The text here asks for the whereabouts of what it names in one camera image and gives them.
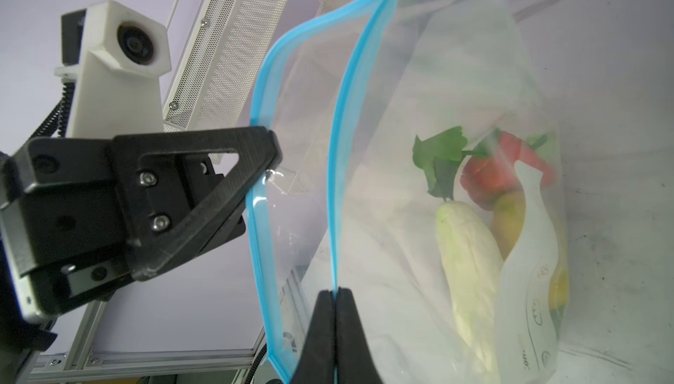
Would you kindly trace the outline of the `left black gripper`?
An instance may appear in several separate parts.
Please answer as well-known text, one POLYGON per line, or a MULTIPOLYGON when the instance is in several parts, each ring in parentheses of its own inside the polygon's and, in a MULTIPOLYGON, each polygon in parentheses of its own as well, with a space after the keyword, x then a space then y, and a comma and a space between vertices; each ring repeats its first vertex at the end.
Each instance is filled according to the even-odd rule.
POLYGON ((22 317, 55 319, 211 250, 281 159, 260 126, 29 140, 1 167, 1 234, 22 317))

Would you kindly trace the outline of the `yellow toy lemon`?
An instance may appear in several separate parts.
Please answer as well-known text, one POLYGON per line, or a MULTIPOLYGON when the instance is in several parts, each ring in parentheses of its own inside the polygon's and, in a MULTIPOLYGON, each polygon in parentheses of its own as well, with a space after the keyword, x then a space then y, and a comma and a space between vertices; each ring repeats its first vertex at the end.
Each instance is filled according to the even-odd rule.
POLYGON ((563 219, 534 190, 503 194, 494 203, 491 234, 504 264, 498 279, 497 313, 515 320, 507 302, 525 305, 525 326, 561 331, 570 299, 567 235, 563 219))

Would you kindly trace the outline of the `red toy pepper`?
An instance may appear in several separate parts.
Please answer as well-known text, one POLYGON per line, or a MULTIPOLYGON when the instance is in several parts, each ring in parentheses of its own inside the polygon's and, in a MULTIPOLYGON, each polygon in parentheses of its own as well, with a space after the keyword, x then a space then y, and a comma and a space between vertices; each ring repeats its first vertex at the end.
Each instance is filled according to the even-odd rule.
POLYGON ((514 134, 496 129, 487 135, 468 157, 461 173, 460 184, 482 210, 492 211, 504 194, 521 189, 514 164, 521 161, 542 172, 541 186, 551 186, 556 180, 553 166, 537 152, 549 143, 549 134, 522 140, 514 134))

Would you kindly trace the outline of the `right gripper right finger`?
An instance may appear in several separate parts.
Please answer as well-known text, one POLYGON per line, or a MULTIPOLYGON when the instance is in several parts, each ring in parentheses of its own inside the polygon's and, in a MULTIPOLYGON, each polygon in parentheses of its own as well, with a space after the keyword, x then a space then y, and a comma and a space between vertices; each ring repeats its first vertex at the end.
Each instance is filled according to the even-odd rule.
POLYGON ((382 384, 350 289, 335 297, 335 372, 340 384, 382 384))

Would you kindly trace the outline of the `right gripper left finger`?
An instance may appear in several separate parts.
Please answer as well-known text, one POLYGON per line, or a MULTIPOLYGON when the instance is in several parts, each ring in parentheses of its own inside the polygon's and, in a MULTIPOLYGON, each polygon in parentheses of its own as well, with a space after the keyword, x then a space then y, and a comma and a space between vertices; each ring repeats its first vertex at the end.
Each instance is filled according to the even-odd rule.
POLYGON ((302 354, 290 384, 335 382, 335 298, 329 290, 319 292, 302 354))

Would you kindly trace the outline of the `white toy radish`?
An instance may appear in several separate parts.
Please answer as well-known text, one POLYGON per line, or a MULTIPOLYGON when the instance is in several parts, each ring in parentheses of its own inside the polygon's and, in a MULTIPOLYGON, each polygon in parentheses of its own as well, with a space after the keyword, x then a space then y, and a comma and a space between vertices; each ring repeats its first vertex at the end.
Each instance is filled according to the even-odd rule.
POLYGON ((494 317, 504 264, 500 249, 484 221, 462 201, 442 203, 435 233, 456 331, 484 371, 498 380, 494 317))

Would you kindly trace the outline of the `clear zip bag blue zipper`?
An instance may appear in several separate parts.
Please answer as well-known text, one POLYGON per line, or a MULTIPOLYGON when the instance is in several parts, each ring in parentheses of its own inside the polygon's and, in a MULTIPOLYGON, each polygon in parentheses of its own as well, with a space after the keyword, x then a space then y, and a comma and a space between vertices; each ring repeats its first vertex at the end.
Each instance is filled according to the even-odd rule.
POLYGON ((496 129, 528 140, 555 182, 514 164, 563 219, 556 124, 505 0, 353 0, 288 31, 258 74, 251 123, 282 161, 247 195, 249 240, 269 363, 290 383, 319 292, 350 289, 383 383, 545 383, 559 333, 525 326, 525 305, 495 304, 498 380, 456 331, 435 233, 442 203, 482 210, 456 174, 454 200, 428 194, 414 138, 461 126, 473 150, 496 129))

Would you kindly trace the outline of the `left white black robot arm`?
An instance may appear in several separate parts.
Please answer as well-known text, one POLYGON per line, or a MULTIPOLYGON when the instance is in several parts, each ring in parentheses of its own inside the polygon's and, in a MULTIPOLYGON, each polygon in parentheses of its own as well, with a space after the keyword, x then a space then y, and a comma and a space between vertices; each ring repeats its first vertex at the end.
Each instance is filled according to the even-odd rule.
POLYGON ((282 159, 263 127, 33 138, 1 164, 1 380, 56 318, 244 233, 245 197, 282 159))

